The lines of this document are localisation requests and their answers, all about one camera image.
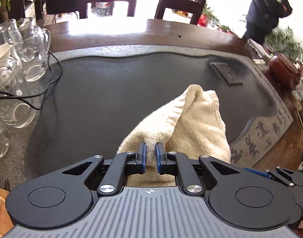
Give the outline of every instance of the table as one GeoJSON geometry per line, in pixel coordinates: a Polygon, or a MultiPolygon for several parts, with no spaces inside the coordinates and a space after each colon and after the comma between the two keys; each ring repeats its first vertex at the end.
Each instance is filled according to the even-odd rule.
{"type": "MultiPolygon", "coordinates": [[[[113,18],[84,19],[49,25],[52,34],[51,51],[109,45],[170,45],[212,49],[254,58],[256,55],[245,41],[207,28],[164,20],[113,18]]],[[[296,170],[303,154],[303,129],[291,98],[274,79],[264,72],[289,109],[294,122],[282,138],[256,165],[257,170],[276,166],[296,170]]]]}

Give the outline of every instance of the black cable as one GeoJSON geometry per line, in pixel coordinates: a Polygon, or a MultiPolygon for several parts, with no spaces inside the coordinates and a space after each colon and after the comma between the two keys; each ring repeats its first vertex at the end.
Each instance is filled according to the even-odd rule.
{"type": "Polygon", "coordinates": [[[0,96],[0,100],[17,99],[17,100],[20,100],[20,101],[26,103],[28,106],[30,106],[31,108],[33,108],[33,109],[35,109],[35,110],[40,110],[40,109],[42,108],[42,106],[43,106],[44,99],[45,99],[45,97],[46,97],[46,93],[47,93],[47,91],[48,91],[50,85],[51,85],[52,83],[58,81],[58,80],[61,78],[62,73],[63,73],[63,69],[62,69],[62,64],[61,64],[61,62],[59,61],[59,59],[58,59],[51,51],[49,51],[49,55],[48,55],[48,66],[49,66],[49,69],[51,70],[51,77],[50,77],[50,80],[53,78],[53,75],[54,75],[53,68],[52,68],[52,66],[51,66],[50,63],[49,63],[50,55],[52,55],[52,56],[54,57],[54,59],[58,62],[59,68],[60,68],[60,74],[59,74],[54,80],[48,82],[46,88],[45,88],[41,93],[38,93],[38,94],[36,94],[36,95],[30,95],[30,96],[17,96],[17,95],[13,95],[13,94],[11,94],[11,93],[8,93],[8,92],[1,91],[1,90],[0,90],[0,94],[1,94],[1,95],[6,95],[6,97],[0,96]],[[41,96],[41,95],[43,95],[43,94],[44,94],[44,97],[43,97],[43,100],[42,100],[42,103],[41,103],[41,107],[40,107],[40,108],[35,107],[34,105],[30,104],[29,102],[27,102],[27,101],[25,100],[25,99],[27,99],[27,98],[39,97],[39,96],[41,96]]]}

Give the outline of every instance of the shelf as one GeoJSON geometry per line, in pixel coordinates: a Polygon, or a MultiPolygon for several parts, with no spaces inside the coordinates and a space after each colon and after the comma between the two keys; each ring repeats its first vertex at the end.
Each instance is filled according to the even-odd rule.
{"type": "Polygon", "coordinates": [[[30,5],[32,5],[36,0],[33,0],[33,2],[29,2],[27,5],[25,5],[25,10],[29,8],[30,5]]]}

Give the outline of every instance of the glass handle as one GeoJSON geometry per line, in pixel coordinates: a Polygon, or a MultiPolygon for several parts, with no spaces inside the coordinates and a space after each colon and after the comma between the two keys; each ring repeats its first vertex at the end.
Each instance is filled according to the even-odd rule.
{"type": "Polygon", "coordinates": [[[44,35],[44,47],[46,48],[46,54],[49,52],[50,44],[51,44],[51,33],[46,28],[42,29],[42,34],[44,35]]]}

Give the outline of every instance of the cloth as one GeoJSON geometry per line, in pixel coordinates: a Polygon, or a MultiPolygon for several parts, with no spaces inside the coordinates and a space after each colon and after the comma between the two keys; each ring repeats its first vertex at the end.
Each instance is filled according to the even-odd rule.
{"type": "Polygon", "coordinates": [[[118,153],[137,151],[140,142],[147,147],[146,173],[129,176],[128,186],[174,186],[174,177],[159,175],[155,145],[162,142],[166,152],[177,151],[190,159],[210,155],[230,163],[230,147],[225,124],[219,113],[219,99],[212,91],[190,85],[185,92],[143,119],[123,140],[118,153]]]}
{"type": "Polygon", "coordinates": [[[271,56],[265,51],[265,49],[262,47],[261,44],[258,44],[252,39],[248,39],[247,43],[249,44],[250,47],[252,47],[257,55],[261,58],[264,59],[265,61],[270,61],[271,56]]]}
{"type": "Polygon", "coordinates": [[[279,18],[290,14],[292,14],[292,8],[288,0],[252,0],[246,21],[269,34],[278,25],[279,18]]]}
{"type": "Polygon", "coordinates": [[[263,45],[267,33],[265,30],[259,28],[258,26],[247,22],[246,23],[246,32],[244,33],[242,39],[248,41],[249,39],[253,40],[257,44],[263,45]]]}

